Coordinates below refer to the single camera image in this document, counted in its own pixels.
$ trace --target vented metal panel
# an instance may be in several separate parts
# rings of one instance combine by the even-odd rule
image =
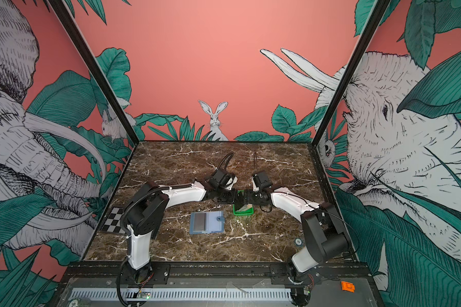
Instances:
[[[284,301],[291,302],[290,289],[243,288],[144,288],[150,293],[151,301]],[[134,299],[137,288],[122,289],[127,301],[145,301]],[[69,299],[85,298],[92,301],[117,301],[116,289],[112,288],[74,288]]]

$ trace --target rabbit illustration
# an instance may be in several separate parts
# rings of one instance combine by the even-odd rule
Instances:
[[[212,108],[206,104],[205,102],[199,100],[198,101],[200,105],[202,106],[202,109],[205,113],[210,115],[210,136],[215,134],[212,138],[212,140],[228,140],[226,136],[220,131],[220,120],[219,120],[219,113],[221,113],[226,107],[227,107],[227,102],[224,101],[219,106],[217,107],[217,110],[215,110],[215,113],[212,112]]]
[[[120,98],[120,97],[117,97],[117,101],[123,109],[130,105],[130,103],[127,100]],[[135,126],[136,125],[135,119],[131,117],[131,115],[126,113],[124,110],[123,112],[126,115],[126,118],[128,119],[128,122],[130,123],[130,125]],[[125,128],[123,128],[121,121],[118,119],[116,113],[114,113],[114,110],[112,109],[111,105],[108,105],[108,112],[104,110],[102,118],[103,118],[102,128],[103,128],[104,136],[109,136],[109,137],[112,137],[113,139],[127,138],[126,130]]]

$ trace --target marble tabletop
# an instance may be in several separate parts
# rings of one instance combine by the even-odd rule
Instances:
[[[110,206],[123,206],[149,180],[176,185],[212,174],[230,151],[234,157],[227,170],[238,177],[235,188],[250,188],[251,174],[265,170],[273,183],[308,200],[324,202],[306,144],[142,142]],[[223,211],[225,231],[190,235],[190,215],[196,211]],[[206,200],[166,210],[157,238],[150,244],[150,254],[155,261],[287,261],[301,249],[295,244],[296,238],[303,239],[300,222],[281,209],[265,213],[255,207],[252,216],[237,217],[232,205]],[[98,232],[85,260],[123,260],[126,249],[124,236]]]

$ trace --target checkerboard calibration pattern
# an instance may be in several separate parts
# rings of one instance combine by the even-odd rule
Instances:
[[[112,232],[116,234],[125,234],[125,231],[121,229],[119,224],[119,220],[121,219],[121,215],[123,214],[122,208],[112,208],[111,213],[109,214],[108,218],[104,222],[103,227],[101,230],[106,232]]]

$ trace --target orange clip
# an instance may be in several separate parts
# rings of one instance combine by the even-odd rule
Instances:
[[[342,290],[355,292],[355,286],[350,282],[342,281]]]

